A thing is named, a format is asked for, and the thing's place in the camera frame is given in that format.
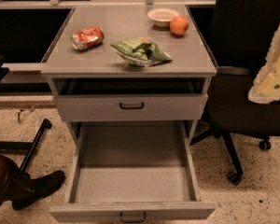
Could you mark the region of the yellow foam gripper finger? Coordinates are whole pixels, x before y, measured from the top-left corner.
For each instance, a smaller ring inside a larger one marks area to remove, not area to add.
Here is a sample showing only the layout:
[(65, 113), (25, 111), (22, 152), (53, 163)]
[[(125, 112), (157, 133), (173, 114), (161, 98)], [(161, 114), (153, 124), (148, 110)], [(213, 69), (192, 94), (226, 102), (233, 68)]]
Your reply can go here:
[(264, 64), (253, 81), (248, 99), (257, 104), (268, 104), (280, 100), (280, 24)]

